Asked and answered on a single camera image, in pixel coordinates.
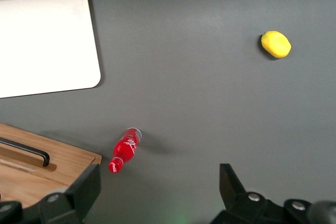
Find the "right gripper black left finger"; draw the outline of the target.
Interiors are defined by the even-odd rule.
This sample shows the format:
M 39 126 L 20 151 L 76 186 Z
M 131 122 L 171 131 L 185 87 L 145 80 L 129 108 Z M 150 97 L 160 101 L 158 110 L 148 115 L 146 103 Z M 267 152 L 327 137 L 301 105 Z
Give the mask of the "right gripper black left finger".
M 64 192 L 48 194 L 30 207 L 2 202 L 1 223 L 83 223 L 100 192 L 100 165 L 91 164 Z

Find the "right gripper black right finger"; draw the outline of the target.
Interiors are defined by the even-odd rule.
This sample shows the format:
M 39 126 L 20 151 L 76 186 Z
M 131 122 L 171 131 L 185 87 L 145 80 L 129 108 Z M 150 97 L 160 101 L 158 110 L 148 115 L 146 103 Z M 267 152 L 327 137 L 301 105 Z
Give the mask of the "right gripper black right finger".
M 220 164 L 219 191 L 225 209 L 211 223 L 335 223 L 335 202 L 287 199 L 282 206 L 246 191 L 230 164 Z

